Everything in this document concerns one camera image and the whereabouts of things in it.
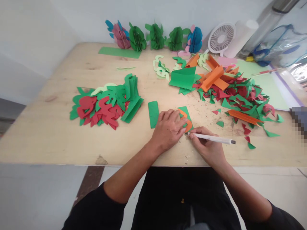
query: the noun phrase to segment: electric fan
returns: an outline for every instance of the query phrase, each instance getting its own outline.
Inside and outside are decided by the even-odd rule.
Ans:
[[[234,24],[229,22],[219,24],[211,31],[206,52],[210,50],[212,53],[220,53],[222,57],[235,35],[236,27]]]

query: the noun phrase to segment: pen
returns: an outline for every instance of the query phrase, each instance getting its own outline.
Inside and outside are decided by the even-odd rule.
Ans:
[[[209,136],[209,135],[204,135],[204,134],[196,134],[196,133],[193,133],[193,134],[197,136],[198,138],[207,139],[207,140],[214,141],[214,142],[220,142],[223,144],[235,144],[236,143],[236,141],[232,139],[228,139],[228,138]]]

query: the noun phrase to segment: fan grille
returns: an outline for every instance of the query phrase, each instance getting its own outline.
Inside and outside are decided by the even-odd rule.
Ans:
[[[211,49],[214,51],[224,50],[230,44],[233,37],[233,27],[230,25],[222,25],[216,31],[214,31],[210,39]]]

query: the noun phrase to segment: black pants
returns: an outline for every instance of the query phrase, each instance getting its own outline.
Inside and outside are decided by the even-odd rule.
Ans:
[[[131,229],[186,229],[190,207],[195,223],[210,229],[241,229],[222,179],[210,167],[151,167]]]

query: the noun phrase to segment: white wall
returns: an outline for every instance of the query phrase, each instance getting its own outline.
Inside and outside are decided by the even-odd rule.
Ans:
[[[9,65],[0,64],[0,97],[28,104],[77,43],[114,42],[107,31],[106,19],[112,23],[119,19],[126,29],[131,22],[145,33],[145,23],[152,24],[155,19],[163,24],[166,36],[176,26],[190,28],[195,24],[205,37],[220,22],[257,19],[269,3],[268,0],[2,0],[0,58]],[[306,33],[306,21],[307,6],[295,7],[280,24],[293,23]],[[16,93],[12,87],[25,81],[33,87],[17,87]]]

